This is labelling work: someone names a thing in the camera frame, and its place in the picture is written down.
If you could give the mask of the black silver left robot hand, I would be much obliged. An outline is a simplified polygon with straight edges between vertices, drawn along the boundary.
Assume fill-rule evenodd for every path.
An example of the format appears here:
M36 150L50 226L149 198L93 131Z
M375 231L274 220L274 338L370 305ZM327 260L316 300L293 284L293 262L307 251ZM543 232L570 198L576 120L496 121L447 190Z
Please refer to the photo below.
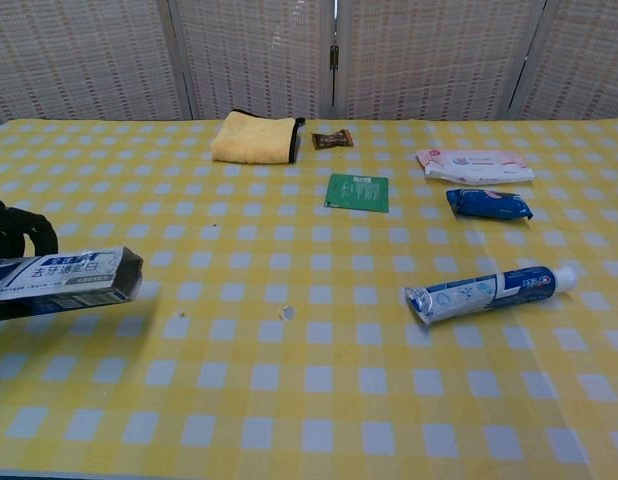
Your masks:
M57 235L44 215L8 207L0 200L0 259L22 258L26 236L36 256L58 253Z

